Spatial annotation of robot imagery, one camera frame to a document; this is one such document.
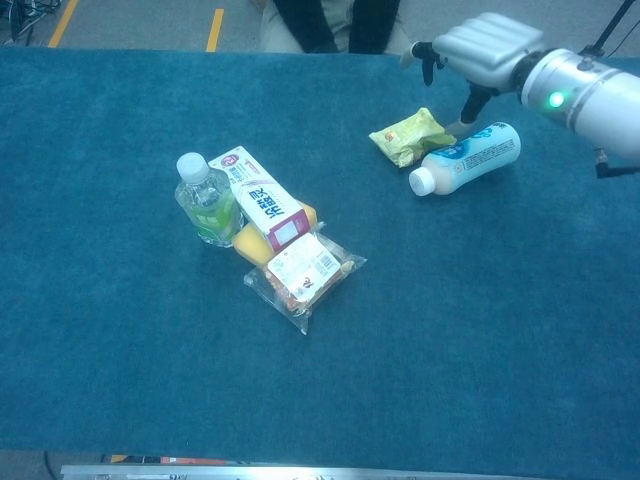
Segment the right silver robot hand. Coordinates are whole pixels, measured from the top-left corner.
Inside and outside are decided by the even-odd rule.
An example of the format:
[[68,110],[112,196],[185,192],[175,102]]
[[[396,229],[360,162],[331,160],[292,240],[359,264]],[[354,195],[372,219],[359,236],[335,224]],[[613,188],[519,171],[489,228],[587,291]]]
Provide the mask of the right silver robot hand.
[[401,56],[406,68],[422,65],[423,81],[430,86],[434,71],[448,68],[469,85],[469,96],[458,119],[445,131],[460,137],[472,130],[484,106],[495,96],[515,90],[517,64],[544,47],[541,30],[498,13],[486,12],[449,29],[429,42],[410,45]]

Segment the white blue drink bottle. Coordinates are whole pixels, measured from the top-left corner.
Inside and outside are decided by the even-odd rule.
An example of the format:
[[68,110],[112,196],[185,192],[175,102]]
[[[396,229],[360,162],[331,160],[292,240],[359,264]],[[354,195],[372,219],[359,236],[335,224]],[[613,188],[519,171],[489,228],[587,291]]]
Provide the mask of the white blue drink bottle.
[[509,124],[495,122],[454,144],[428,153],[408,177],[417,196],[449,195],[463,185],[515,162],[521,138]]

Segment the yellow snack bag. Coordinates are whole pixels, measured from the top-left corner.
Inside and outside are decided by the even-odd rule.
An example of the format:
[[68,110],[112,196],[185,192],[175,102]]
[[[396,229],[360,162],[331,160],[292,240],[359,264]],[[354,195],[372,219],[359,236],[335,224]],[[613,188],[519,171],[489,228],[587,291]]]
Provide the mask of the yellow snack bag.
[[382,130],[371,132],[368,138],[398,168],[409,167],[429,152],[457,142],[426,107]]

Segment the white toothpaste box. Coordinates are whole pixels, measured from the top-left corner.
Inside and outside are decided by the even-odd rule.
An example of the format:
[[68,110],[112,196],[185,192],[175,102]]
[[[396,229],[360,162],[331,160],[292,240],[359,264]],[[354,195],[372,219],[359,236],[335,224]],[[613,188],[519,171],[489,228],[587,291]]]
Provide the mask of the white toothpaste box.
[[226,174],[235,200],[274,252],[311,230],[302,205],[244,147],[208,164]]

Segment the yellow sponge block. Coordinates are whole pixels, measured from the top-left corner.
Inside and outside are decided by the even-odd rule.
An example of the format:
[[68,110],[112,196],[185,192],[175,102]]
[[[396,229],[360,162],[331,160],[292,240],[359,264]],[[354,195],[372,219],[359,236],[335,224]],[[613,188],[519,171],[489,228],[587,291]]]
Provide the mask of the yellow sponge block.
[[238,195],[247,225],[234,237],[232,245],[254,265],[265,265],[317,223],[312,207],[279,186],[251,186],[239,190]]

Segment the small clear green-label water bottle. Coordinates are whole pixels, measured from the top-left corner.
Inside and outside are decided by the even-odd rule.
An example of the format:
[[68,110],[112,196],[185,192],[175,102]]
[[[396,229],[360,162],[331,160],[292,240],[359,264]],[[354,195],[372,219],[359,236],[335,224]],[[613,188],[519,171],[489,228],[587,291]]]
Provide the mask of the small clear green-label water bottle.
[[230,248],[244,226],[244,219],[228,176],[211,167],[196,152],[181,155],[176,169],[180,183],[175,190],[175,199],[199,238],[210,245]]

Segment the black stand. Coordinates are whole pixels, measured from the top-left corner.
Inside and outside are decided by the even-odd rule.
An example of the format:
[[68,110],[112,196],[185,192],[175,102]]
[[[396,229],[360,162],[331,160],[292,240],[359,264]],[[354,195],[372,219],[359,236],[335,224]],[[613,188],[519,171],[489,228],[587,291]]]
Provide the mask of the black stand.
[[617,9],[615,14],[607,23],[606,27],[603,29],[602,33],[599,35],[597,40],[593,44],[588,44],[583,47],[578,54],[580,56],[591,56],[594,58],[603,57],[604,46],[605,43],[610,38],[611,34],[617,28],[621,20],[627,14],[628,10],[637,2],[638,0],[624,0],[620,7]]

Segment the seated person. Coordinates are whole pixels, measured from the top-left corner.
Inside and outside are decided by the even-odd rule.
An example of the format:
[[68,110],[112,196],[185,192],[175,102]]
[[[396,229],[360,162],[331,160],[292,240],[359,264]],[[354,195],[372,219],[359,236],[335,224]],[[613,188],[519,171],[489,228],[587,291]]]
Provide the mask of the seated person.
[[401,55],[411,46],[400,0],[250,0],[268,53]]

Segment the clear bag with white label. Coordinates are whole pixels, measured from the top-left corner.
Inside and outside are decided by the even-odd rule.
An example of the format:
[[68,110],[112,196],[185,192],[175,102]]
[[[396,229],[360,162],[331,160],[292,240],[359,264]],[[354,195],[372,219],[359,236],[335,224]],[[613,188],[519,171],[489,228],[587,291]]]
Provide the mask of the clear bag with white label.
[[316,305],[366,262],[315,230],[254,267],[244,284],[306,335]]

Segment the teal table cloth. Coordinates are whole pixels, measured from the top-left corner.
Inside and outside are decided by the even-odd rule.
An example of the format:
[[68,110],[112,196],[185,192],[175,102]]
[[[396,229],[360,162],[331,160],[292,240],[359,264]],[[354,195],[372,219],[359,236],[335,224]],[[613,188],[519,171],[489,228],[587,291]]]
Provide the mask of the teal table cloth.
[[[0,448],[640,480],[640,175],[493,100],[520,158],[417,197],[369,134],[465,82],[357,55],[0,48]],[[203,243],[245,147],[365,265],[307,334]]]

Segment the aluminium rail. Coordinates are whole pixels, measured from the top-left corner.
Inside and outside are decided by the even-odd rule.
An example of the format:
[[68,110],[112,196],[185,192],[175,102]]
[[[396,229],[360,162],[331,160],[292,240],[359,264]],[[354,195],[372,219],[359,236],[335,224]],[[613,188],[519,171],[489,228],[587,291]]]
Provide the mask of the aluminium rail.
[[564,480],[513,475],[303,466],[85,464],[61,467],[61,480]]

